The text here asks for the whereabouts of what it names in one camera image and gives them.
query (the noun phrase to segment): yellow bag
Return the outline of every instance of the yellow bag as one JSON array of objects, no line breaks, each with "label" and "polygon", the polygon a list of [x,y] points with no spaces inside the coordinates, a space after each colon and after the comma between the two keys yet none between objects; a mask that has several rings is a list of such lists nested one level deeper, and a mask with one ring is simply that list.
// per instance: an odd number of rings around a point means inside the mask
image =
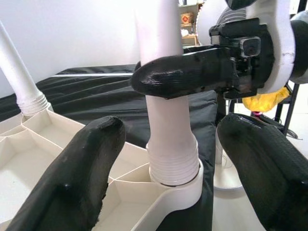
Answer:
[{"label": "yellow bag", "polygon": [[288,96],[288,89],[283,87],[274,93],[257,94],[252,97],[243,98],[243,104],[252,112],[268,112]]}]

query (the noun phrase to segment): black fabric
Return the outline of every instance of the black fabric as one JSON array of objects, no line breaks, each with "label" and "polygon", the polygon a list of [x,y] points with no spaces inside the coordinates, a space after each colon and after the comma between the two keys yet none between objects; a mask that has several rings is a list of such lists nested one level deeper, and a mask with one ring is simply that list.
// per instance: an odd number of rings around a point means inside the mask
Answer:
[{"label": "black fabric", "polygon": [[[131,72],[134,66],[96,67],[65,70],[61,74]],[[121,118],[127,130],[127,141],[145,147],[150,127],[145,97],[129,85],[128,76],[51,77],[37,84],[54,111],[87,124],[102,116]],[[20,111],[15,95],[0,99],[0,120]],[[189,96],[191,127],[199,143],[199,157],[204,165],[200,200],[191,208],[169,214],[159,231],[211,231],[213,209],[213,174],[215,166],[216,93],[201,92]]]}]

